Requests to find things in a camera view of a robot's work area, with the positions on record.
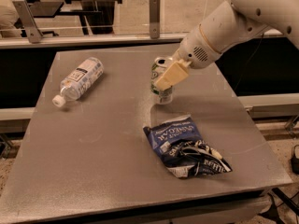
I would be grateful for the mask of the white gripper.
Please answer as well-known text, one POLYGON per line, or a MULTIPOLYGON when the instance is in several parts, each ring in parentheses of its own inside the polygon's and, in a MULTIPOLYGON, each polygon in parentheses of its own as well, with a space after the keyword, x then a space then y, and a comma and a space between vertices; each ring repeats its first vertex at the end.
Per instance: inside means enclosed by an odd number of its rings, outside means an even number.
POLYGON ((155 87, 164 91, 188 77, 189 67, 203 69, 216 62, 221 53, 206 38, 202 25, 193 28, 180 42, 172 62, 154 82, 155 87))

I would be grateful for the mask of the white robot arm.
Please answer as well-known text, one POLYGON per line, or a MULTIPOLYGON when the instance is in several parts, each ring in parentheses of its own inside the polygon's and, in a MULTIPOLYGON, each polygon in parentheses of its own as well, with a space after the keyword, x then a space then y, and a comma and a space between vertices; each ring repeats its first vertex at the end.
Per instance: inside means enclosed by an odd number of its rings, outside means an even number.
POLYGON ((220 4, 181 41, 154 86, 164 91, 216 62, 231 47, 270 29, 299 47, 299 0, 229 0, 220 4))

